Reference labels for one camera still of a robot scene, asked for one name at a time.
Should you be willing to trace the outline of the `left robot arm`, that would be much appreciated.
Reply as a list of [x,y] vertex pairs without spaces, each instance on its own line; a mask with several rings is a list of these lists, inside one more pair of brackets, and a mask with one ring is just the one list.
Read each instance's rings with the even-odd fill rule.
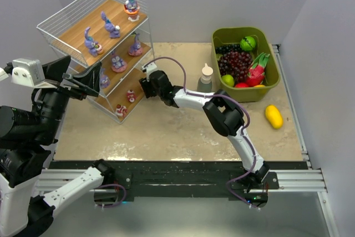
[[95,161],[81,176],[44,195],[34,189],[50,156],[47,146],[57,142],[57,131],[70,99],[98,96],[97,62],[78,74],[67,72],[65,56],[42,64],[15,59],[1,69],[1,78],[32,88],[31,110],[1,106],[1,235],[40,236],[54,218],[86,192],[114,185],[115,171],[104,160]]

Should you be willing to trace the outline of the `pink bear cake slice toy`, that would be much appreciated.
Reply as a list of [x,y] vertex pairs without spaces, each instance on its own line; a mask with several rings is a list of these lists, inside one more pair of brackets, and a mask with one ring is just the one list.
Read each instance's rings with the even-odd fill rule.
[[125,118],[127,115],[128,109],[126,106],[124,105],[120,105],[117,104],[116,105],[116,110],[115,110],[115,114],[119,117],[119,118]]

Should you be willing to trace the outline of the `purple bunny pink donut toy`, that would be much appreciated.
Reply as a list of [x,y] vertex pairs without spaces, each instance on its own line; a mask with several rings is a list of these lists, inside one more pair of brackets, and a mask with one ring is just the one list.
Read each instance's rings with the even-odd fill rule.
[[136,56],[140,56],[143,53],[143,48],[141,47],[139,36],[140,36],[139,33],[135,35],[134,43],[130,46],[128,55],[136,57]]

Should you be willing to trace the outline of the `small purple bunny strawberry toy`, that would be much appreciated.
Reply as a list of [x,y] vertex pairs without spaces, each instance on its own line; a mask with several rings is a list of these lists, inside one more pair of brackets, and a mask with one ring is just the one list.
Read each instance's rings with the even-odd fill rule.
[[107,88],[110,85],[110,79],[109,77],[105,74],[105,68],[100,69],[100,88],[104,89]]

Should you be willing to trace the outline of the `pink bear strawberry toy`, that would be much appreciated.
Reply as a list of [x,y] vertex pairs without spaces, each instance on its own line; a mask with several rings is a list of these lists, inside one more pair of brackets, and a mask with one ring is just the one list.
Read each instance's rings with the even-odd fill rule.
[[136,94],[133,90],[128,90],[126,96],[130,103],[134,103],[136,101]]

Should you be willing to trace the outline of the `purple bunny with tube toy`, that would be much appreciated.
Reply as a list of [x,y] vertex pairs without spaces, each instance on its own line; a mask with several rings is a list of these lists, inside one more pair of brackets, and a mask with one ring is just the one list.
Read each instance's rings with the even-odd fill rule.
[[120,27],[115,26],[112,22],[107,18],[107,15],[104,11],[101,11],[101,18],[104,21],[104,28],[109,33],[110,38],[120,38]]

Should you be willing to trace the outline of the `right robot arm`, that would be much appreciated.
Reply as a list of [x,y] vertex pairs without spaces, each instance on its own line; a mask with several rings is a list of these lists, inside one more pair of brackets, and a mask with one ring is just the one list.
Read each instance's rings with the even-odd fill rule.
[[252,144],[246,128],[250,117],[224,90],[201,93],[172,85],[162,70],[156,70],[139,80],[147,98],[159,97],[167,106],[203,111],[211,126],[226,137],[242,160],[242,166],[251,179],[260,184],[270,167]]

